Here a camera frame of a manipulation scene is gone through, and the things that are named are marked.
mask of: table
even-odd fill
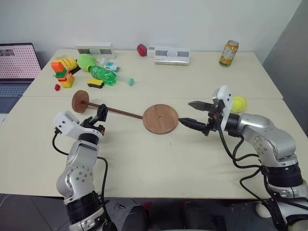
[[[191,117],[206,122],[205,112],[188,106],[193,100],[140,97],[130,103],[120,97],[92,97],[94,103],[106,103],[120,110],[142,114],[156,103],[168,104],[180,117]],[[71,110],[71,97],[23,97],[0,127],[0,192],[43,196],[60,196],[56,180],[65,167],[66,156],[53,150],[53,118],[58,112]],[[308,179],[307,138],[292,113],[279,99],[249,99],[248,113],[261,114],[288,131],[296,141],[297,157],[302,176]],[[76,114],[80,121],[96,114],[88,109]],[[146,130],[139,119],[108,113],[104,123],[106,134],[99,144],[99,156],[107,158],[109,171],[105,189],[107,197],[165,197],[165,198],[253,198],[239,185],[239,179],[253,170],[237,169],[225,153],[217,133],[205,137],[201,132],[178,124],[166,135],[155,135]],[[237,138],[226,136],[230,147]],[[74,140],[59,135],[57,146],[68,152]],[[244,143],[241,156],[254,152]],[[243,164],[257,163],[251,159]],[[97,160],[94,184],[100,192],[104,164]],[[245,184],[261,197],[268,197],[258,175]]]
[[[78,57],[77,50],[58,50],[51,58]],[[253,52],[238,52],[228,68],[218,65],[221,52],[192,52],[189,66],[156,65],[153,58],[141,57],[136,51],[117,51],[115,62],[125,77],[133,77],[133,87],[124,83],[89,88],[90,73],[82,70],[74,74],[71,89],[54,90],[58,83],[53,77],[50,62],[24,93],[24,96],[73,96],[77,90],[86,90],[97,97],[162,97],[211,98],[213,91],[229,85],[234,93],[248,99],[282,99],[282,95]]]

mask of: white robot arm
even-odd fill
[[[264,175],[264,185],[271,198],[262,200],[262,204],[270,211],[275,227],[282,231],[295,228],[307,230],[308,186],[301,176],[292,136],[276,128],[263,116],[230,113],[232,94],[228,86],[215,91],[213,102],[189,103],[197,110],[208,111],[207,124],[190,118],[180,118],[179,121],[189,128],[203,132],[206,136],[210,131],[218,130],[228,155],[233,159],[234,165],[240,168],[244,167],[236,164],[236,161],[243,158],[237,159],[236,151],[233,154],[229,151],[222,131],[249,142],[255,148],[262,164],[251,167],[258,167],[256,174],[261,171]]]
[[[76,139],[68,154],[65,169],[57,180],[57,190],[64,196],[70,218],[70,231],[101,229],[101,225],[107,230],[116,230],[115,225],[108,220],[103,197],[99,197],[93,185],[93,167],[99,150],[97,144],[105,131],[102,125],[96,127],[95,123],[105,121],[107,112],[106,105],[102,104],[94,118],[90,117],[81,124],[71,112],[59,113],[54,119],[55,137],[63,133]]]

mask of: green plastic bottle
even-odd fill
[[[89,67],[89,72],[94,78],[103,80],[105,84],[114,85],[116,83],[116,74],[105,68],[94,65]]]

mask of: laptop keyboard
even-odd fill
[[[0,85],[0,97],[22,97],[28,85]]]

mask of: small wooden disc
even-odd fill
[[[89,102],[89,94],[84,90],[78,90],[72,99],[72,108],[75,112],[83,113],[87,109],[88,106],[82,101]]]
[[[172,107],[165,104],[156,104],[143,114],[143,125],[155,134],[167,134],[178,125],[178,113]]]

